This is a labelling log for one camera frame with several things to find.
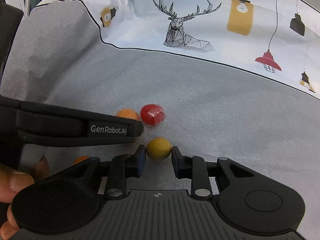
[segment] silver screw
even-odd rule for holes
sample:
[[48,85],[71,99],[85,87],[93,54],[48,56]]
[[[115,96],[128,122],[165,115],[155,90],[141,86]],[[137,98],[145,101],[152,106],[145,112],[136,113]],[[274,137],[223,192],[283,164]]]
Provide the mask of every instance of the silver screw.
[[205,188],[199,188],[195,191],[195,194],[199,197],[207,197],[210,195],[210,191]]
[[108,189],[107,194],[110,197],[119,197],[122,194],[122,190],[120,190],[118,188],[111,188],[111,189]]

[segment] orange ball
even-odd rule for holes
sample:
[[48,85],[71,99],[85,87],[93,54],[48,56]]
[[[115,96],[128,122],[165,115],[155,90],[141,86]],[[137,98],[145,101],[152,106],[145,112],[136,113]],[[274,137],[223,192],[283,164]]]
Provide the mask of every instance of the orange ball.
[[76,165],[77,163],[80,163],[86,159],[89,159],[89,156],[81,156],[79,158],[76,158],[74,161],[73,161],[73,165]]
[[125,108],[125,109],[120,110],[116,114],[116,116],[135,119],[135,120],[140,121],[140,117],[139,117],[138,113],[132,109],[129,109],[129,108]]

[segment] red ball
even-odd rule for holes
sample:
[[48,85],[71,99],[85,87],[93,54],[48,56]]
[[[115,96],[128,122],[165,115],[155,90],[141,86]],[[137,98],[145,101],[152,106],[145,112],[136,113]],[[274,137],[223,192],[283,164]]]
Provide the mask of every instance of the red ball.
[[140,116],[147,125],[156,126],[163,121],[165,114],[161,106],[150,104],[141,108]]

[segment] red lamp shade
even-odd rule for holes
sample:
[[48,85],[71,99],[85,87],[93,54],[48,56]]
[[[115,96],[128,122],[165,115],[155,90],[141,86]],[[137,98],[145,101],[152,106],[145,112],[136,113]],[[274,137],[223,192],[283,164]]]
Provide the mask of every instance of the red lamp shade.
[[262,63],[264,68],[269,72],[275,73],[275,69],[282,71],[280,66],[274,61],[269,49],[263,53],[263,57],[257,57],[256,61]]

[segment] human hand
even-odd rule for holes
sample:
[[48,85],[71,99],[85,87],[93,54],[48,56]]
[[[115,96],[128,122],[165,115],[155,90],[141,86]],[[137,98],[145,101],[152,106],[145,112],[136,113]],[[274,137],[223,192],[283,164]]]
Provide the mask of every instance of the human hand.
[[[18,192],[34,184],[35,181],[50,176],[50,168],[47,159],[43,156],[32,174],[16,171],[0,164],[0,202],[12,203]],[[18,231],[18,225],[13,218],[11,204],[7,211],[7,221],[0,227],[0,236],[3,240],[10,239]]]

